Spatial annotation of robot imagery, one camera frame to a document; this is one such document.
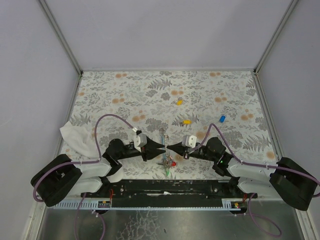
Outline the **metal keyring organizer with keys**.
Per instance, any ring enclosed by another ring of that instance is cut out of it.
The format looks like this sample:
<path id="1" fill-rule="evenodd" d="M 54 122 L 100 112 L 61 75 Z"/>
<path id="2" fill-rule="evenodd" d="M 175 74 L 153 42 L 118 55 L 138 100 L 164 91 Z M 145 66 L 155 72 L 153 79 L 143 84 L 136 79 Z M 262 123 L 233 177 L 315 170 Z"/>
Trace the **metal keyring organizer with keys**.
<path id="1" fill-rule="evenodd" d="M 163 145 L 162 149 L 164 150 L 164 153 L 162 154 L 161 162 L 158 163 L 158 165 L 161 165 L 164 167 L 165 176 L 169 177 L 171 174 L 171 168 L 175 167 L 177 163 L 174 161 L 169 150 L 167 149 L 169 136 L 166 134 L 166 131 L 163 128 L 161 128 L 159 130 L 159 134 L 160 134 L 161 144 Z"/>

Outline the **blue key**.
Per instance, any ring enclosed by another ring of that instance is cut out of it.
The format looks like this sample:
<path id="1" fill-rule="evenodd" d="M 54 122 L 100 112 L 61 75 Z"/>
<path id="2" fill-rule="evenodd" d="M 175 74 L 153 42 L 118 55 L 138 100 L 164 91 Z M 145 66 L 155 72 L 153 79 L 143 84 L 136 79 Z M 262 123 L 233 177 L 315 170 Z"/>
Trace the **blue key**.
<path id="1" fill-rule="evenodd" d="M 226 116 L 225 116 L 225 115 L 222 115 L 222 116 L 220 117 L 220 119 L 219 119 L 219 122 L 220 122 L 220 123 L 223 123 L 223 122 L 225 121 L 225 119 L 226 119 Z"/>

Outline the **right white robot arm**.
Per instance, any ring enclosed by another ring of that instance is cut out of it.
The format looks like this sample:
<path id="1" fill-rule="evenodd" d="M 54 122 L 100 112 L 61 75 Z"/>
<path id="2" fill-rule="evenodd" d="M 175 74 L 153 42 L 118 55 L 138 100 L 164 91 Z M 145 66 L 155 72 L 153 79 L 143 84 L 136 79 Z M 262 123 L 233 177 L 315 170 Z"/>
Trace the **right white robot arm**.
<path id="1" fill-rule="evenodd" d="M 222 177 L 230 177 L 243 193 L 281 198 L 300 211 L 309 208 L 318 186 L 309 172 L 288 157 L 282 157 L 271 165 L 241 162 L 226 151 L 218 137 L 212 137 L 201 145 L 196 142 L 195 136 L 185 136 L 182 142 L 167 148 L 184 159 L 213 162 L 213 170 Z"/>

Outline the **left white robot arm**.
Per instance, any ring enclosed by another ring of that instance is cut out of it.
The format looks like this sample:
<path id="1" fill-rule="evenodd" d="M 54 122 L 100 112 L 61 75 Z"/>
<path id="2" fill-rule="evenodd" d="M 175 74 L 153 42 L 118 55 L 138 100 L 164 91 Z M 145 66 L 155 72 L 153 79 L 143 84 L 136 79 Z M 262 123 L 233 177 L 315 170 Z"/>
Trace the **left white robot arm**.
<path id="1" fill-rule="evenodd" d="M 111 140 L 100 160 L 76 162 L 60 154 L 31 179 L 33 198 L 52 207 L 66 197 L 97 193 L 103 185 L 123 179 L 120 160 L 141 157 L 146 162 L 163 153 L 163 144 L 141 133 L 129 144 L 118 138 Z"/>

